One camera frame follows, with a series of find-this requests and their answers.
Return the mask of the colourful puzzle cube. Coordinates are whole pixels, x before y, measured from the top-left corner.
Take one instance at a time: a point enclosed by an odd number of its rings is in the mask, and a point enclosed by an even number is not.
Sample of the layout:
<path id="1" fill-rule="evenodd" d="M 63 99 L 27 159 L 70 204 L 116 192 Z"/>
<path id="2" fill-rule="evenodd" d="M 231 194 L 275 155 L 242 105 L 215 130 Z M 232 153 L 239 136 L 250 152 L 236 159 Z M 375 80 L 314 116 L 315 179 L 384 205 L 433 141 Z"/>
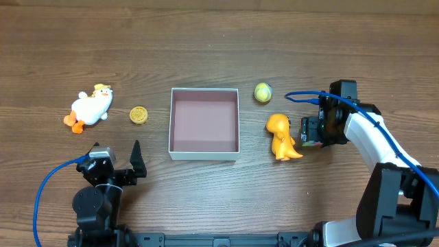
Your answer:
<path id="1" fill-rule="evenodd" d="M 302 133 L 300 139 L 303 147 L 321 148 L 323 144 L 317 132 Z"/>

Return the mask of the orange dinosaur figure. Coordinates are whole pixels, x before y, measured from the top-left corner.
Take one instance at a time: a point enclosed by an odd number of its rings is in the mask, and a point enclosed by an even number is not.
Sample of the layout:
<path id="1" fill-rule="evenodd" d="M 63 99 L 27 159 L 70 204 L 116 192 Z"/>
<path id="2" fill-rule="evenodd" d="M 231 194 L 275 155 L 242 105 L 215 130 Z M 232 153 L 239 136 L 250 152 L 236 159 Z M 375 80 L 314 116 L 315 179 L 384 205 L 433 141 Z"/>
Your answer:
<path id="1" fill-rule="evenodd" d="M 295 140 L 290 136 L 290 120 L 284 114 L 273 114 L 265 127 L 273 134 L 272 152 L 278 161 L 288 161 L 292 158 L 302 158 L 303 155 L 294 149 Z"/>

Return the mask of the yellow one-eyed ball toy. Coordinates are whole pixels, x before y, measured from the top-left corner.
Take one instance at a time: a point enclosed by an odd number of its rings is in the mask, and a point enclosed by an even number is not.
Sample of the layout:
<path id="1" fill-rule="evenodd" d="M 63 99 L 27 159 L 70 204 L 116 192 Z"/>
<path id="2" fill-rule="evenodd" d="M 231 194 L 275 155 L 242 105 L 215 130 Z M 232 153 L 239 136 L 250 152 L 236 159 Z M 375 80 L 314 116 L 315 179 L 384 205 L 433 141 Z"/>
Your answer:
<path id="1" fill-rule="evenodd" d="M 254 98 L 259 102 L 268 102 L 272 99 L 272 87 L 265 82 L 258 83 L 254 88 Z"/>

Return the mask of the white box pink interior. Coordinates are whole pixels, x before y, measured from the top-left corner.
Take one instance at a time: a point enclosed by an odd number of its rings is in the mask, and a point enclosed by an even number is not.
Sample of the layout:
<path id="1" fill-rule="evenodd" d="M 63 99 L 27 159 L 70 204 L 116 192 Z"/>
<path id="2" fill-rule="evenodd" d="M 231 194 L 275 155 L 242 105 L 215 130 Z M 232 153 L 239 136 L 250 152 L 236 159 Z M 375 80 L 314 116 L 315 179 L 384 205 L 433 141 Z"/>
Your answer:
<path id="1" fill-rule="evenodd" d="M 237 89 L 173 88 L 168 152 L 175 161 L 236 161 L 240 153 Z"/>

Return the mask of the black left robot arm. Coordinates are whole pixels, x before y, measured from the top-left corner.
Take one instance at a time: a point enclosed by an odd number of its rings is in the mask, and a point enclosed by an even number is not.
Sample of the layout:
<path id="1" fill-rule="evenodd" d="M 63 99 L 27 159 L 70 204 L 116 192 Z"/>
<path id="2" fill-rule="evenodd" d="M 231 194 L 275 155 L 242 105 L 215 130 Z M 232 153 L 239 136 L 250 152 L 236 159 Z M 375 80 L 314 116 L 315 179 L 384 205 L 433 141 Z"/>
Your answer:
<path id="1" fill-rule="evenodd" d="M 76 170 L 91 185 L 73 197 L 78 227 L 68 236 L 68 247 L 139 247 L 128 226 L 118 223 L 123 188 L 147 176 L 139 141 L 134 142 L 130 169 L 115 169 L 115 160 L 110 147 L 96 143 L 77 164 Z"/>

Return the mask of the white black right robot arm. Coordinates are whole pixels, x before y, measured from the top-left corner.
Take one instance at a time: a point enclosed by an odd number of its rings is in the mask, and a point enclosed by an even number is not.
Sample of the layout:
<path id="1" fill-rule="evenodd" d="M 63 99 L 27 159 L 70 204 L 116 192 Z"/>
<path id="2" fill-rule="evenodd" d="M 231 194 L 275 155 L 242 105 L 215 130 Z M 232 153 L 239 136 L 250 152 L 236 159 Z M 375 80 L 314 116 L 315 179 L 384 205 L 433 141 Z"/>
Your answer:
<path id="1" fill-rule="evenodd" d="M 304 147 L 354 144 L 371 176 L 348 219 L 316 224 L 306 246 L 428 246 L 438 236 L 438 170 L 423 167 L 397 143 L 373 104 L 360 102 L 354 80 L 331 83 L 301 120 Z"/>

